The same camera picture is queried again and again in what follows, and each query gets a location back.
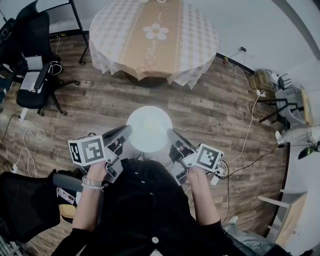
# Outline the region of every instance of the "tablecloth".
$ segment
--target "tablecloth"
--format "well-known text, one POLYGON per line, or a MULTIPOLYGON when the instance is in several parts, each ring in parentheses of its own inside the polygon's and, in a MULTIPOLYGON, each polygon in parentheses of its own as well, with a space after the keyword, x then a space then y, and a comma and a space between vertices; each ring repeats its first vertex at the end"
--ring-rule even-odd
POLYGON ((138 80, 162 77, 190 88, 218 48, 210 21, 182 0, 116 0, 95 15, 89 35, 92 64, 102 73, 125 71, 138 80))

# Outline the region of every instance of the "black office chair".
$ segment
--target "black office chair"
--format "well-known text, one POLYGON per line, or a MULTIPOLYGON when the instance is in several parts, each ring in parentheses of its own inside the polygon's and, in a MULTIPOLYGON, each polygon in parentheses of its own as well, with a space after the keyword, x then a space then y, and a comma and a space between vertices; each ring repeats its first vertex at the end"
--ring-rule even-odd
POLYGON ((75 173, 53 170, 46 178, 12 172, 0 174, 0 236, 26 243, 42 231, 58 225, 59 204, 68 202, 57 197, 57 187, 82 192, 81 172, 75 173))
POLYGON ((4 78, 0 77, 0 103, 4 102, 5 95, 13 81, 22 82, 17 75, 22 75, 28 68, 21 54, 21 48, 12 36, 15 24, 15 20, 10 18, 0 29, 0 72, 4 76, 4 78), (7 69, 4 64, 7 64, 11 70, 7 69))
POLYGON ((40 116, 43 116, 44 113, 41 109, 46 105, 48 97, 51 96, 58 111, 62 115, 66 116, 67 112, 62 111, 60 108, 55 96, 55 90, 69 84, 79 85, 80 82, 77 80, 64 82, 63 80, 58 79, 56 75, 52 75, 58 73, 60 71, 60 67, 53 66, 51 68, 51 62, 59 64, 61 59, 59 56, 54 54, 50 48, 49 14, 46 11, 39 13, 36 10, 37 2, 38 0, 30 3, 19 12, 12 33, 14 34, 16 41, 20 43, 20 47, 25 57, 42 57, 43 68, 35 82, 35 92, 26 89, 19 89, 16 97, 16 103, 23 108, 38 109, 37 113, 40 116))

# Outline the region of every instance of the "black shirt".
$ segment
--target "black shirt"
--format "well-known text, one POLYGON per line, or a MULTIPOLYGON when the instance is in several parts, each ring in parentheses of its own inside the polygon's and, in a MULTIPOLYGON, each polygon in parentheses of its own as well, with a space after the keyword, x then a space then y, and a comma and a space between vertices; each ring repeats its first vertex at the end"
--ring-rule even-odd
POLYGON ((76 255, 84 246, 81 255, 244 255, 220 221, 195 221, 183 189, 156 161, 125 167, 104 190, 100 224, 93 232, 74 228, 52 255, 76 255))

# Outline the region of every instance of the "bracelet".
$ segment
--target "bracelet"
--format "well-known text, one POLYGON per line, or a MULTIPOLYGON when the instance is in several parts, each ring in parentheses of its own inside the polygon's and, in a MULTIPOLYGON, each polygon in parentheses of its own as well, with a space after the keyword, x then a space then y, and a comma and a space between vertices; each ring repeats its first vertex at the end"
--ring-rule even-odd
POLYGON ((108 186, 108 183, 106 183, 102 186, 94 186, 94 185, 88 185, 88 184, 82 183, 81 186, 84 188, 92 189, 92 190, 103 190, 104 188, 106 188, 108 186))
POLYGON ((88 179, 87 176, 82 177, 82 183, 88 186, 95 186, 95 187, 101 187, 102 186, 102 181, 96 181, 92 179, 88 179))

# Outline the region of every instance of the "shirt button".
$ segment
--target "shirt button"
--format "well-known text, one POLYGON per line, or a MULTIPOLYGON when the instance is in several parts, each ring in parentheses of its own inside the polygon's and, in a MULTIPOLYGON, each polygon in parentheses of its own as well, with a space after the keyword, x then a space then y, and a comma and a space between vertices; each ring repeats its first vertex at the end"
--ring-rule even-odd
POLYGON ((154 244, 157 244, 157 243, 159 243, 159 239, 158 239, 158 237, 152 237, 152 242, 154 243, 154 244))

